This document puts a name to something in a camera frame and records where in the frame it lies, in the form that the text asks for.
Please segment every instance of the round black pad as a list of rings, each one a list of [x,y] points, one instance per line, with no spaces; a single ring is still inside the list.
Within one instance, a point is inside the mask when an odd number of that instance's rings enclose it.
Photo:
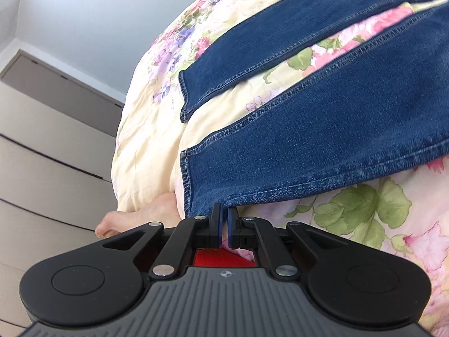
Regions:
[[[326,250],[308,275],[315,302],[339,320],[362,327],[417,322],[430,280],[417,265],[368,247]]]
[[[105,275],[92,266],[70,266],[59,270],[52,280],[53,287],[66,295],[86,295],[100,288]]]

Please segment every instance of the jeans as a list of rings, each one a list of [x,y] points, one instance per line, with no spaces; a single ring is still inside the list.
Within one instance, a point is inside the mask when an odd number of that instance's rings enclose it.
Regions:
[[[181,122],[211,98],[267,71],[356,22],[403,2],[430,0],[281,0],[218,38],[179,73]]]
[[[209,214],[214,202],[228,208],[312,196],[447,153],[444,4],[386,29],[181,152],[185,214]]]

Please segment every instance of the green leaf print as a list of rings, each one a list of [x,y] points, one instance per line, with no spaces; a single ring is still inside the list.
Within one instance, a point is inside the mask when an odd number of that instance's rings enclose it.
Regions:
[[[297,55],[289,58],[287,64],[297,71],[304,71],[307,67],[311,65],[313,51],[310,47],[303,49]]]
[[[267,85],[271,83],[270,81],[268,81],[268,76],[269,76],[275,69],[277,69],[278,67],[279,67],[279,65],[274,66],[273,68],[271,68],[271,69],[269,69],[268,71],[266,71],[266,72],[264,73],[264,75],[262,76],[262,78],[264,79],[264,81],[265,81],[265,83],[266,83]]]
[[[396,234],[391,238],[391,246],[398,252],[408,253],[409,249],[404,241],[405,234]]]
[[[380,186],[377,214],[390,228],[397,228],[406,221],[412,202],[404,194],[402,187],[388,177]]]
[[[325,49],[337,49],[337,48],[341,48],[341,43],[340,40],[338,38],[327,38],[322,40],[321,42],[317,43],[317,46],[320,46],[322,48]]]
[[[377,202],[377,191],[370,185],[359,184],[357,187],[350,186],[341,190],[330,203],[343,208],[343,213],[335,223],[326,227],[327,231],[336,235],[353,232],[361,223],[371,219],[376,211]]]
[[[311,207],[313,206],[313,202],[311,202],[309,205],[302,205],[298,204],[294,211],[291,211],[290,213],[287,213],[284,215],[285,218],[294,218],[296,214],[298,213],[307,213]]]
[[[200,14],[200,11],[199,11],[199,8],[198,8],[198,9],[196,9],[196,10],[192,13],[192,16],[193,16],[194,18],[196,18],[199,14]]]
[[[333,204],[332,202],[325,202],[315,208],[315,223],[320,227],[326,228],[340,219],[344,208]]]
[[[356,42],[359,42],[359,43],[365,43],[364,39],[362,39],[362,37],[360,35],[356,36],[352,40],[355,40]]]
[[[371,219],[368,223],[361,223],[355,229],[350,240],[374,249],[380,249],[382,242],[385,240],[385,229],[377,220]]]

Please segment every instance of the logo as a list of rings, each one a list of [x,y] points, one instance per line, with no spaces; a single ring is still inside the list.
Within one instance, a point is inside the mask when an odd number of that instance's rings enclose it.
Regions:
[[[234,274],[232,272],[230,272],[229,270],[224,270],[224,271],[220,272],[219,275],[221,277],[224,277],[225,279],[227,279],[228,277],[231,277]]]

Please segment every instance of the red pad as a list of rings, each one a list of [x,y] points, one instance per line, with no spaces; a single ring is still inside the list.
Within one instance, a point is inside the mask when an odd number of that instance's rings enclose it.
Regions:
[[[255,267],[256,264],[224,249],[202,249],[196,253],[194,266]]]

